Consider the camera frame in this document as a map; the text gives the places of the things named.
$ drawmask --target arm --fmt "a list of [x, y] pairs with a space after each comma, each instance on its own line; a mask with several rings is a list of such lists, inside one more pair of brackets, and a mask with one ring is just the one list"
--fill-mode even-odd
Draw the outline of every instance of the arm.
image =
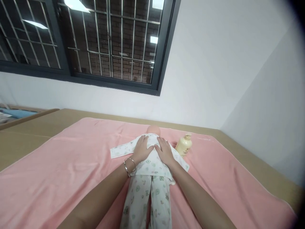
[[[140, 137], [133, 155], [130, 156], [136, 165], [145, 160], [154, 149], [154, 146], [147, 149], [147, 139], [148, 136]], [[135, 165], [132, 160], [126, 160], [126, 167], [131, 173]], [[127, 178], [125, 166], [121, 164], [76, 205], [58, 229], [96, 228], [120, 193]]]
[[216, 201], [175, 161], [170, 144], [158, 138], [155, 148], [160, 159], [171, 170], [202, 228], [236, 228]]

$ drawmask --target bangle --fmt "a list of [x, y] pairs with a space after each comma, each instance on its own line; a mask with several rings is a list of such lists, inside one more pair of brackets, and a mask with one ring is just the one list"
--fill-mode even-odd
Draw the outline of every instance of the bangle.
[[[126, 166], [126, 163], [125, 163], [125, 161], [126, 161], [127, 159], [130, 159], [130, 160], [132, 160], [132, 159], [131, 159], [130, 157], [128, 157], [128, 158], [125, 158], [125, 160], [124, 160], [124, 166], [125, 166], [126, 172], [128, 173], [128, 176], [130, 177], [130, 174], [129, 174], [128, 170], [127, 170], [127, 166]], [[136, 165], [136, 163], [134, 162], [134, 160], [132, 160], [132, 162], [134, 163], [135, 168], [134, 168], [134, 170], [132, 170], [131, 172], [134, 172], [135, 170], [137, 170], [137, 165]]]
[[132, 160], [132, 162], [134, 163], [135, 168], [134, 168], [134, 170], [132, 170], [131, 172], [134, 172], [135, 170], [137, 170], [137, 165], [136, 165], [136, 163], [134, 162], [134, 160]]
[[126, 166], [125, 161], [124, 161], [124, 166], [125, 166], [126, 172], [127, 172], [127, 174], [128, 174], [128, 177], [130, 177], [130, 174], [129, 174], [129, 172], [128, 172], [128, 169], [127, 169], [127, 166]]

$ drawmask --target bed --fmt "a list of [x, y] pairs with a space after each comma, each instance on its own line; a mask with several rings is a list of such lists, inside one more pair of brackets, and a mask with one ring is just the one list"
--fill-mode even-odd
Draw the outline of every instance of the bed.
[[91, 117], [128, 123], [158, 125], [198, 134], [210, 135], [228, 149], [234, 157], [269, 191], [272, 195], [286, 201], [295, 211], [299, 208], [303, 194], [301, 187], [286, 179], [269, 165], [258, 159], [249, 151], [219, 130], [191, 127], [185, 125], [126, 118], [113, 115], [62, 109], [51, 114], [24, 122], [0, 131], [0, 170], [10, 166], [29, 154], [51, 137], [82, 118]]

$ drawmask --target forearm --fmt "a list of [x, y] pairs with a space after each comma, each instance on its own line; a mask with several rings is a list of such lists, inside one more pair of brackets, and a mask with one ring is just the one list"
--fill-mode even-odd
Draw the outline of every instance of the forearm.
[[[126, 166], [129, 172], [135, 168], [129, 159], [126, 160]], [[58, 228], [96, 228], [122, 190], [127, 178], [128, 174], [122, 163], [79, 202]]]
[[169, 168], [179, 183], [202, 228], [235, 228], [216, 201], [174, 161]]

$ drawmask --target baby doll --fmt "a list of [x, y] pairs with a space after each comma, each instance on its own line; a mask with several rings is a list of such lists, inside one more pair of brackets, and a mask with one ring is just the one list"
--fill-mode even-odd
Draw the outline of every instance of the baby doll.
[[[155, 144], [159, 145], [157, 140], [157, 137], [160, 136], [159, 127], [149, 126], [145, 135], [149, 136], [147, 148]], [[112, 148], [110, 150], [111, 158], [133, 153], [140, 137]], [[174, 159], [188, 171], [189, 165], [172, 146], [171, 149]], [[172, 228], [170, 184], [175, 184], [170, 170], [162, 163], [156, 149], [153, 149], [147, 159], [137, 165], [137, 170], [131, 173], [120, 228], [146, 228], [149, 194], [152, 199], [151, 228]]]

